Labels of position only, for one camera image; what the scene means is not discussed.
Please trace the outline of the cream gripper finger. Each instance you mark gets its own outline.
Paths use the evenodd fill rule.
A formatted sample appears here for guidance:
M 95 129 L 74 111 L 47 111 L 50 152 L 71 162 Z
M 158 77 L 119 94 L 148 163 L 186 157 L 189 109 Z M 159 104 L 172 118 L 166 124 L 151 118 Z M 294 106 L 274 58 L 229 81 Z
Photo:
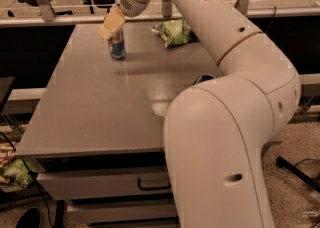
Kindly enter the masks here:
M 114 36 L 115 33 L 118 32 L 124 24 L 124 13 L 118 6 L 113 6 L 107 14 L 106 18 L 104 19 L 104 22 L 99 29 L 98 35 L 102 39 L 107 40 L 110 37 Z

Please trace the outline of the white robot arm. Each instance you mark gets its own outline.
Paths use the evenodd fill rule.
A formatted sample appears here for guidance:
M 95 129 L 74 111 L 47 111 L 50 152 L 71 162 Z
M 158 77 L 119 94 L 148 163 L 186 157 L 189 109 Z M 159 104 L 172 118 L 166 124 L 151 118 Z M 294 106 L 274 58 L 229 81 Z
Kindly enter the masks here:
M 164 149 L 180 226 L 275 228 L 261 154 L 298 107 L 298 73 L 225 0 L 171 1 L 222 72 L 181 92 L 165 117 Z M 115 0 L 100 35 L 109 37 L 149 2 Z

